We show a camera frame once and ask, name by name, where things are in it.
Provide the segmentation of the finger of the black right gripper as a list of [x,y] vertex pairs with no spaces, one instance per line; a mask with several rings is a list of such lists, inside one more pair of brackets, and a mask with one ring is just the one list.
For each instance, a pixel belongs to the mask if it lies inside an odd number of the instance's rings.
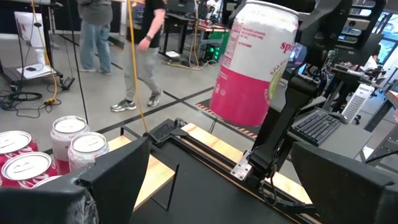
[[316,6],[315,0],[267,0],[267,2],[306,13],[312,12]]

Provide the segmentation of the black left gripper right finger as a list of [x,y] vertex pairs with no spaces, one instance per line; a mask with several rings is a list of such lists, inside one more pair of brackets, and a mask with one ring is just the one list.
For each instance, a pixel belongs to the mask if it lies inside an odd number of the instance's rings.
[[291,160],[323,224],[398,224],[398,177],[304,142]]

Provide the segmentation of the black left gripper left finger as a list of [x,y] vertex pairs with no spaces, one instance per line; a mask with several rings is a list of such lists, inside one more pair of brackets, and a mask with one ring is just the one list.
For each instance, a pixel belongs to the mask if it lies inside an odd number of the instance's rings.
[[149,148],[139,138],[36,189],[0,189],[0,224],[129,224]]

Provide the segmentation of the pink white Spindrift can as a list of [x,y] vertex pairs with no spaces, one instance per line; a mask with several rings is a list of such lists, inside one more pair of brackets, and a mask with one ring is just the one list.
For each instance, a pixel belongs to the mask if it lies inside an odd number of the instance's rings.
[[58,175],[70,172],[68,149],[72,139],[89,130],[86,120],[78,116],[64,116],[53,122],[50,137]]
[[76,135],[68,149],[68,161],[70,171],[94,163],[96,158],[109,152],[109,144],[106,138],[96,132],[86,132]]
[[244,126],[262,124],[294,48],[297,11],[247,0],[235,16],[210,109]]

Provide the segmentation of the wooden shelf black legs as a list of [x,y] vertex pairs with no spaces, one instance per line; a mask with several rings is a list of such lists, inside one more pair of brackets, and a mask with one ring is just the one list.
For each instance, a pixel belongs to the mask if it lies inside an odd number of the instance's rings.
[[126,131],[108,142],[108,153],[81,167],[86,172],[74,180],[88,189],[98,210],[133,212],[177,177],[178,166],[172,169],[150,154],[148,138],[132,141]]

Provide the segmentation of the black keyboard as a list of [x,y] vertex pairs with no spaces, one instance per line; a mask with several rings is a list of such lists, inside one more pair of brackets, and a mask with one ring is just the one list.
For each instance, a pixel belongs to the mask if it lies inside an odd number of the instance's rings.
[[294,123],[291,133],[314,145],[321,145],[340,126],[339,119],[322,110],[315,110]]

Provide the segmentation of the black computer mouse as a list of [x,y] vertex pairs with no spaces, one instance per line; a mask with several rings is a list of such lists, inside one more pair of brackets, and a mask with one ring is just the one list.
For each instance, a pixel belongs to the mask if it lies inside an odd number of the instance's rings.
[[333,118],[338,119],[341,123],[343,124],[349,124],[349,120],[347,119],[347,117],[345,117],[343,114],[341,113],[337,113],[337,112],[331,112],[329,113],[329,115]]

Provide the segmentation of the person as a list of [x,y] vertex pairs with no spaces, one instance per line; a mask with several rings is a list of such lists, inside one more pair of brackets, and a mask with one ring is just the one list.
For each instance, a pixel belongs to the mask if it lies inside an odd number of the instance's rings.
[[124,42],[124,80],[126,96],[111,106],[111,111],[136,109],[135,74],[151,90],[148,106],[159,104],[163,91],[154,79],[154,67],[160,45],[168,0],[130,0],[126,11],[126,40]]
[[381,44],[379,44],[376,47],[375,51],[371,54],[365,66],[361,67],[362,71],[367,72],[369,70],[374,70],[377,68],[377,60],[380,50],[381,50]]
[[96,72],[95,48],[99,55],[99,72],[111,74],[111,58],[108,44],[113,19],[111,0],[76,0],[81,19],[80,64],[81,72]]

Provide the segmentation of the white perforated case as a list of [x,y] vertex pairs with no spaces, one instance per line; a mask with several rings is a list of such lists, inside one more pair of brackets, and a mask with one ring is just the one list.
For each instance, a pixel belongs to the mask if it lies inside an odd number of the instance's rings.
[[353,93],[344,108],[342,115],[349,123],[352,123],[358,115],[361,108],[365,105],[368,98],[374,91],[374,87],[367,84],[360,84],[356,91]]

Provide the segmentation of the black computer green lights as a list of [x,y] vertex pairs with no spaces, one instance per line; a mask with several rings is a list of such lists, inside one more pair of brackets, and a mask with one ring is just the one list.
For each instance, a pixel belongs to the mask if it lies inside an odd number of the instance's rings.
[[220,44],[207,44],[204,54],[204,61],[214,60],[216,63],[219,62],[221,57],[221,45]]

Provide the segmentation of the black power brick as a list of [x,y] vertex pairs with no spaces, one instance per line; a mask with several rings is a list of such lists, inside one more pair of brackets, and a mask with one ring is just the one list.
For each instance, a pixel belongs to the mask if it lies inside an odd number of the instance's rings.
[[69,90],[74,81],[75,81],[75,78],[74,78],[74,77],[67,77],[67,78],[63,81],[63,83],[62,83],[61,89],[62,89],[63,91]]

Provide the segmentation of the white paper stack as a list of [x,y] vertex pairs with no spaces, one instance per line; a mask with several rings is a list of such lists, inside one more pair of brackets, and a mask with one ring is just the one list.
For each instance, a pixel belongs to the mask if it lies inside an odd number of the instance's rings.
[[27,67],[17,68],[16,71],[26,79],[40,78],[55,73],[55,70],[48,65],[39,63]]

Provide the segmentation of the black stand base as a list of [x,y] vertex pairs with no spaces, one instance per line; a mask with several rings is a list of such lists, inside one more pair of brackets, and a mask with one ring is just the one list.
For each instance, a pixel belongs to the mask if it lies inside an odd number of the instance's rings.
[[51,75],[47,75],[47,76],[40,77],[40,78],[33,78],[33,79],[28,80],[28,79],[24,78],[23,75],[21,75],[20,73],[18,73],[16,71],[17,68],[18,67],[5,67],[3,65],[0,65],[0,76],[3,77],[3,79],[5,79],[5,81],[7,81],[8,84],[10,84],[10,85],[20,85],[21,82],[25,83],[25,82],[32,81],[32,80],[53,78],[52,75],[55,76],[55,79],[58,80],[58,82],[60,84],[62,84],[63,81],[65,80],[65,77],[63,76],[63,74],[56,69],[54,69],[55,73],[53,73]]

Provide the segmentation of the black perforated computer case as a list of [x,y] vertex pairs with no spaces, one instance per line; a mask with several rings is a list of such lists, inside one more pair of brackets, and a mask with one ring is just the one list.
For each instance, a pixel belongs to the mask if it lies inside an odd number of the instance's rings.
[[160,144],[173,136],[185,137],[188,136],[188,133],[182,128],[186,124],[187,123],[180,118],[176,118],[175,120],[166,119],[164,122],[149,131],[147,136],[154,144]]

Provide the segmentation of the wooden side board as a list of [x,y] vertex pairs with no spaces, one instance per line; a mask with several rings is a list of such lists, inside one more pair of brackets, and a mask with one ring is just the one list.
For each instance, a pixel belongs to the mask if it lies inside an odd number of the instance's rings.
[[[226,156],[235,163],[239,162],[243,157],[243,152],[239,151],[238,149],[234,148],[228,143],[218,139],[217,137],[208,133],[202,128],[199,128],[193,123],[185,125],[182,129],[186,131],[189,135],[194,137],[195,139],[206,144],[210,148]],[[294,182],[288,177],[276,172],[272,180],[276,188],[289,194],[290,196],[293,196],[293,198],[298,199],[299,201],[307,204],[312,203],[305,189],[300,184]]]

